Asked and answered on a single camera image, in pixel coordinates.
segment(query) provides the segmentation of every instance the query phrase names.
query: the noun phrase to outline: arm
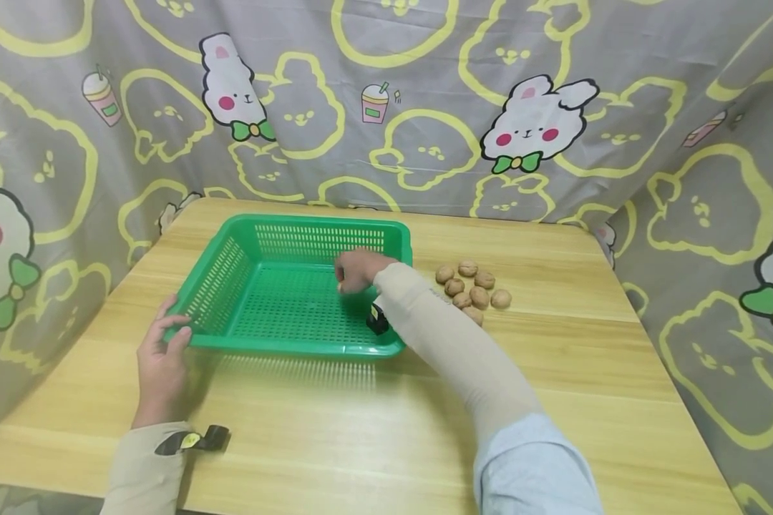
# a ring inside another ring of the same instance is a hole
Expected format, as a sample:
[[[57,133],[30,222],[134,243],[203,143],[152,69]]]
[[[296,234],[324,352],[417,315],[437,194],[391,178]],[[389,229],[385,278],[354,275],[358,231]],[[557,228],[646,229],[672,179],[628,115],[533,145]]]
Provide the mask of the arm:
[[[169,422],[126,433],[112,461],[100,515],[175,515],[184,455],[158,456],[155,449],[170,435],[189,430],[186,422]]]
[[[603,513],[586,461],[544,414],[533,387],[495,341],[411,267],[364,256],[364,265],[351,267],[350,289],[345,288],[349,258],[341,256],[341,289],[374,283],[392,327],[462,398],[478,438],[474,489],[482,513]]]
[[[184,455],[159,456],[158,446],[171,435],[189,431],[183,422],[182,397],[186,384],[183,352],[191,330],[184,327],[164,345],[166,329],[189,318],[166,316],[172,296],[160,306],[155,322],[137,349],[140,403],[132,429],[121,439],[110,471],[109,493],[100,515],[175,515]]]

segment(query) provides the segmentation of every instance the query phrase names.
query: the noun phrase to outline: pile of walnuts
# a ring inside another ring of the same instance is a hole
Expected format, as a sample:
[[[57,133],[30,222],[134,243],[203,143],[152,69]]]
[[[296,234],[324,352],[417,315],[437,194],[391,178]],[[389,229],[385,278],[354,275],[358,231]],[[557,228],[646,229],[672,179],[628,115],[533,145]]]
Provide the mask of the pile of walnuts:
[[[452,297],[452,304],[464,311],[476,324],[484,324],[484,310],[492,305],[496,309],[510,307],[512,296],[506,290],[496,290],[492,296],[488,290],[495,288],[495,276],[490,272],[478,269],[478,264],[472,260],[462,261],[458,264],[458,275],[472,278],[473,286],[466,291],[466,284],[461,278],[455,277],[455,270],[451,266],[443,265],[435,273],[435,281],[443,285],[443,291]]]

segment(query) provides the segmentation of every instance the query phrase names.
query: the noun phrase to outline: hand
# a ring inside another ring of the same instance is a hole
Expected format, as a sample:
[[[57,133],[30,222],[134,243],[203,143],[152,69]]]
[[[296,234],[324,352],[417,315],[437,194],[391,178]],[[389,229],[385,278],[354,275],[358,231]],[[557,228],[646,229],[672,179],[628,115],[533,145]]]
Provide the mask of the hand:
[[[336,259],[338,291],[340,293],[363,292],[375,281],[378,272],[397,262],[391,257],[363,247],[344,252]]]
[[[173,294],[160,304],[155,321],[137,348],[140,403],[132,429],[185,419],[183,397],[187,370],[183,351],[189,346],[192,330],[187,326],[181,327],[169,343],[163,343],[163,336],[169,327],[190,321],[184,315],[166,316],[166,310],[176,302],[177,296]]]

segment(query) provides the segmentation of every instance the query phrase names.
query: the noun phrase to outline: green plastic basket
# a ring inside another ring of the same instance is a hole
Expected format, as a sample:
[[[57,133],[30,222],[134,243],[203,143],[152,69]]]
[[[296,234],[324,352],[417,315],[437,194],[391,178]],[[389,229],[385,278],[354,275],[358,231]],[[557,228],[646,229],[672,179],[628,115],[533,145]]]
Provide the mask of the green plastic basket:
[[[171,314],[192,319],[193,347],[387,358],[404,343],[366,325],[375,288],[338,294],[334,259],[363,246],[412,265],[400,222],[239,215],[209,242]],[[166,335],[166,340],[174,335]]]

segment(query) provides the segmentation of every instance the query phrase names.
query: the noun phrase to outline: beige arm sleeve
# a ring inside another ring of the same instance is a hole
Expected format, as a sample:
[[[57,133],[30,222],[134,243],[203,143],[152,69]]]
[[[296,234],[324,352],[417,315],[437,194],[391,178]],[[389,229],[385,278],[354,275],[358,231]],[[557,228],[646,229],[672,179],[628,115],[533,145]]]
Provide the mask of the beige arm sleeve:
[[[191,431],[190,425],[159,423],[126,433],[112,461],[109,493],[100,515],[175,515],[184,455],[158,456],[155,449],[179,431]]]
[[[543,411],[533,387],[495,341],[412,267],[389,265],[375,276],[375,286],[390,325],[461,396],[479,445]]]

